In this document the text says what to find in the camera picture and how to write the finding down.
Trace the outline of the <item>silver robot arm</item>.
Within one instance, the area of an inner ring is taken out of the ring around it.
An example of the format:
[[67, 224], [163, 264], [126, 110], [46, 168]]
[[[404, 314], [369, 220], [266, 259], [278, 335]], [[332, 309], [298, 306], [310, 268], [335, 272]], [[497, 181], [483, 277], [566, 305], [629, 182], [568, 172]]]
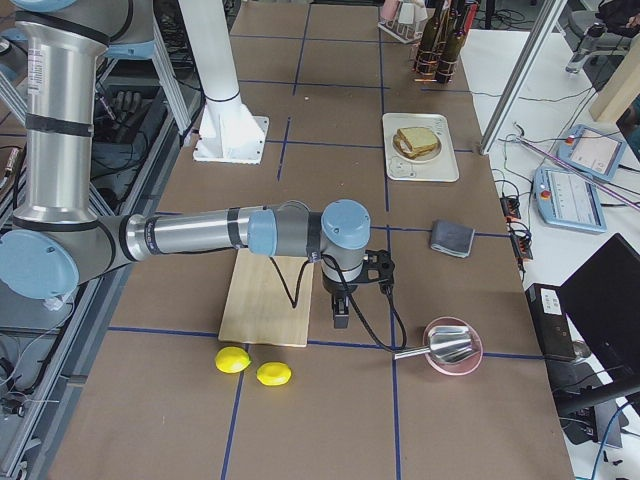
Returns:
[[15, 22], [28, 46], [23, 202], [1, 238], [1, 279], [13, 292], [46, 300], [152, 256], [246, 249], [319, 263], [333, 322], [347, 325], [354, 291], [372, 265], [367, 209], [338, 200], [320, 212], [304, 203], [158, 215], [145, 196], [163, 174], [146, 174], [130, 194], [134, 210], [99, 215], [90, 207], [94, 91], [100, 57], [148, 59], [178, 124], [193, 114], [159, 38], [149, 1], [19, 1]]

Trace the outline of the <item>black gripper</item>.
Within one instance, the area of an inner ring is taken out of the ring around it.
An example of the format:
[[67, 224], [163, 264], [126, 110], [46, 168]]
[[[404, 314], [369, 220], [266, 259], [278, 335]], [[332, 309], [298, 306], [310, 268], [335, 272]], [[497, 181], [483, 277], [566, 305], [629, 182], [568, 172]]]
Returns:
[[348, 327], [349, 295], [357, 289], [357, 284], [354, 282], [343, 284], [341, 281], [334, 281], [329, 277], [323, 277], [322, 284], [331, 295], [334, 328], [346, 329]]

